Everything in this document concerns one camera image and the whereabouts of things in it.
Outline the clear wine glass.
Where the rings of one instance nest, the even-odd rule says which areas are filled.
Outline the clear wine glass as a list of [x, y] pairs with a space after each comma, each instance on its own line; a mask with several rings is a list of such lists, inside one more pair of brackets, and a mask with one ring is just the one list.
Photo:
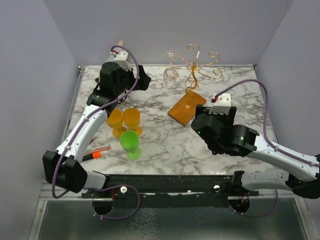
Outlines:
[[166, 59], [169, 62], [169, 67], [163, 71], [163, 81], [166, 87], [173, 87], [179, 76], [177, 70], [174, 68], [174, 63], [176, 62], [175, 53], [173, 51], [167, 51]]

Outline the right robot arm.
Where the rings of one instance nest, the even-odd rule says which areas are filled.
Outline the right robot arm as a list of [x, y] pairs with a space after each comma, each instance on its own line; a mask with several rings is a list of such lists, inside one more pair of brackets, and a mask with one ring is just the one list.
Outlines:
[[306, 199], [320, 197], [320, 157], [298, 153], [281, 145], [273, 147], [264, 135], [234, 124], [237, 108], [228, 114], [213, 114], [197, 105], [191, 128], [204, 140], [213, 155], [248, 157], [277, 167], [270, 172], [235, 171], [229, 189], [240, 196], [260, 189], [291, 191]]

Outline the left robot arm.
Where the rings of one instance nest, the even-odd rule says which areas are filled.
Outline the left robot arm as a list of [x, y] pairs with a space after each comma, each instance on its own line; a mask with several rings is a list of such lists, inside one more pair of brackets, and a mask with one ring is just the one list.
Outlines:
[[132, 91], [147, 90], [150, 81], [142, 65], [137, 66], [134, 74], [132, 68], [125, 69], [114, 60], [102, 64], [99, 82], [89, 95], [80, 120], [56, 150], [47, 150], [42, 157], [45, 179], [51, 184], [54, 198], [59, 198], [56, 187], [63, 188], [66, 193], [93, 189], [101, 198], [110, 193], [111, 186], [104, 174], [86, 171], [81, 166], [83, 156], [120, 101]]

